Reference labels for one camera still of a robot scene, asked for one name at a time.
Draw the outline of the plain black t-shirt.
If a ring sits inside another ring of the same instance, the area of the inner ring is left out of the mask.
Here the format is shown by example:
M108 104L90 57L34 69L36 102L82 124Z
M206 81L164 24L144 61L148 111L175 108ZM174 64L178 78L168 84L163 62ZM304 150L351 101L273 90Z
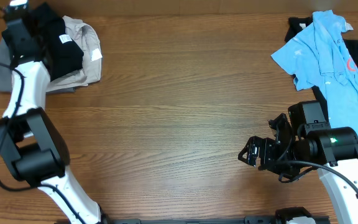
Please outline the plain black t-shirt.
M51 81L83 68L84 53L66 34L65 21L46 2L30 12L46 43Z

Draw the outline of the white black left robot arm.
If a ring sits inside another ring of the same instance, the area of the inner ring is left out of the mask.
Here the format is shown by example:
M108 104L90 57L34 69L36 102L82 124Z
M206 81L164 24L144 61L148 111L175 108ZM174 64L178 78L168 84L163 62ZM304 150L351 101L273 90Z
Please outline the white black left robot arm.
M65 33L62 20L6 19L2 37L9 49L12 93L0 119L0 159L27 190L47 194L70 223L109 223L97 202L76 180L68 147L45 108L48 84L55 74L82 67L83 51ZM0 187L7 186L0 179Z

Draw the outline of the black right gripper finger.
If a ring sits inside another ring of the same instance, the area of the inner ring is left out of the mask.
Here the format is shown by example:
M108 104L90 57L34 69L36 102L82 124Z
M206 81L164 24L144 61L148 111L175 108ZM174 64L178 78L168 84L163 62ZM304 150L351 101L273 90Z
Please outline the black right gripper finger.
M249 166L256 166L257 156L255 154L239 154L238 159Z
M238 155L239 159L253 159L259 155L259 138L252 136Z

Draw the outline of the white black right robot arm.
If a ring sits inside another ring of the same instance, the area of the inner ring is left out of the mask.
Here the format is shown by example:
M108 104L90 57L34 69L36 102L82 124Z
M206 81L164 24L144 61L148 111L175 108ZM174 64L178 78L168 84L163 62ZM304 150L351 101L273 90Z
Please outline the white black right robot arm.
M274 137L249 138L238 159L289 184L317 171L339 223L358 223L358 136L332 128L318 101L304 101L268 122Z

